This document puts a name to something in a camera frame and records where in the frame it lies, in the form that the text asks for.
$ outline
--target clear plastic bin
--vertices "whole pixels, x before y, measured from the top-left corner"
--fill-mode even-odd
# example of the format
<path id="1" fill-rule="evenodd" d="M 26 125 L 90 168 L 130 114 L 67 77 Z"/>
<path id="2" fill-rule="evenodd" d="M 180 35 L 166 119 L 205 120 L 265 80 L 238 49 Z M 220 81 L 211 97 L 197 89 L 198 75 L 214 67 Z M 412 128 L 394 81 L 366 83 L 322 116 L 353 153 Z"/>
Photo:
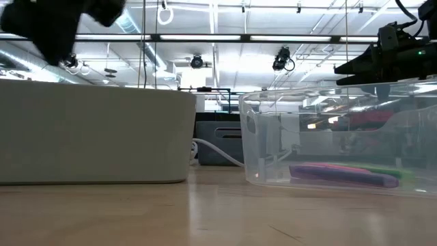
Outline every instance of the clear plastic bin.
<path id="1" fill-rule="evenodd" d="M 437 194 L 437 83 L 240 97 L 246 179 L 257 185 Z"/>

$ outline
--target wooden floor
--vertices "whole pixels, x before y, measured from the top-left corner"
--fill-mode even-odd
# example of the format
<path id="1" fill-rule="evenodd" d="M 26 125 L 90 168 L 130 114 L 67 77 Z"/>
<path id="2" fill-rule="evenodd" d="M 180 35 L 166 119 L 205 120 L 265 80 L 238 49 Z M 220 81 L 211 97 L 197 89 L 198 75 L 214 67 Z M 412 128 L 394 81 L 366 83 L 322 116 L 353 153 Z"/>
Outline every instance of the wooden floor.
<path id="1" fill-rule="evenodd" d="M 437 200 L 254 186 L 239 167 L 180 184 L 0 187 L 0 246 L 437 245 Z"/>

